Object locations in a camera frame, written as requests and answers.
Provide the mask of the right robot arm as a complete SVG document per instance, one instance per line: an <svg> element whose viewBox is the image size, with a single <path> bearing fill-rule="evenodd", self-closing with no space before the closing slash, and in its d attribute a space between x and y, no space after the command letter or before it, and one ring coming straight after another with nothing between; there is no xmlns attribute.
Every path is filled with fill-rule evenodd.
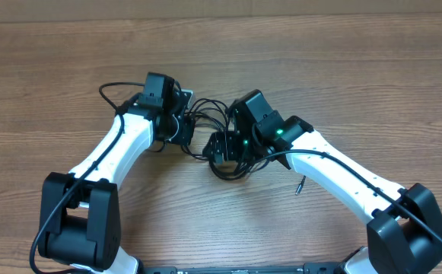
<svg viewBox="0 0 442 274"><path fill-rule="evenodd" d="M225 116L233 129L212 134L202 151L212 168L237 162L232 174L219 177L237 180L259 162L278 161L318 183L365 225L367 246L336 273L429 273L442 261L442 212L428 188L405 188L370 172L306 121L283 119L259 90L235 100Z"/></svg>

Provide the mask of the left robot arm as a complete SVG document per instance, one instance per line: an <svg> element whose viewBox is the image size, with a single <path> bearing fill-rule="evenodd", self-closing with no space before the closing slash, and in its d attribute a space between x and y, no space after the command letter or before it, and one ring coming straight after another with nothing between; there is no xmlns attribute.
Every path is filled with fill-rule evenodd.
<svg viewBox="0 0 442 274"><path fill-rule="evenodd" d="M141 92L112 104L114 121L97 147L68 173L43 182L40 224L30 247L35 257L66 265L67 273L143 273L141 260L121 246L119 188L138 157L154 142L186 145L193 121L186 111L193 91L170 76L150 72Z"/></svg>

